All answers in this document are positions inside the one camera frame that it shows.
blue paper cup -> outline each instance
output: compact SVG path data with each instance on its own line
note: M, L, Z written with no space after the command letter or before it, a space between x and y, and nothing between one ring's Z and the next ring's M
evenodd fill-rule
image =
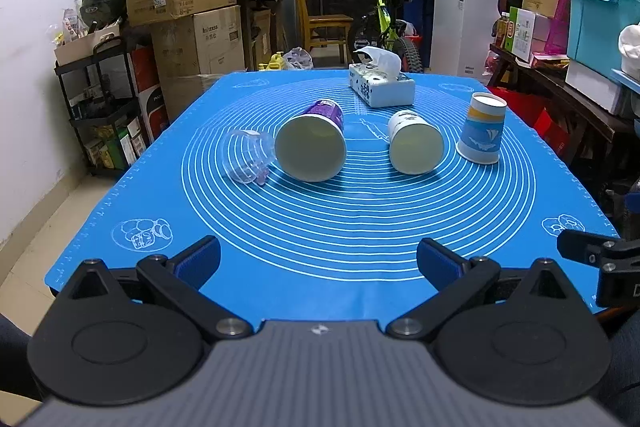
M464 159L491 165L500 159L500 142L507 103L489 92L475 92L456 151Z
M276 134L276 158L282 170L303 182L333 178L347 158L342 108L318 100L287 120Z

chair seat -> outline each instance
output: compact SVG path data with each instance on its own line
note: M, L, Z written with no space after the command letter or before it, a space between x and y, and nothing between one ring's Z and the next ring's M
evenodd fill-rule
M353 22L353 19L348 15L332 14L332 15L310 15L309 22L311 24L329 24L337 22Z

chair backrest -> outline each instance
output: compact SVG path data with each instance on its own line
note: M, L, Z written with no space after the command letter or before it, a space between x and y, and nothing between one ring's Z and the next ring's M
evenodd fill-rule
M306 0L296 0L296 14L298 16L298 25L302 31L304 47L311 40L311 28L309 27L309 13L306 10Z

black disc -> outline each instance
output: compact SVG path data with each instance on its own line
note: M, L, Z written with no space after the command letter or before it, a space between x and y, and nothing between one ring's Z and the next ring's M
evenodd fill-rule
M513 405L555 405L587 394L609 365L597 322L565 310L562 299L535 306L487 305L444 325L436 352L473 393Z
M162 394L190 374L202 339L189 320L105 299L70 301L44 318L28 355L46 389L73 403L121 405Z

purple paper cup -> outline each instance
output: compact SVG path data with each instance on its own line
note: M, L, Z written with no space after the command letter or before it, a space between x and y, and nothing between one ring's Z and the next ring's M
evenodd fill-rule
M287 120L275 141L282 170L303 182L323 182L340 172L347 157L342 118L340 105L323 99Z

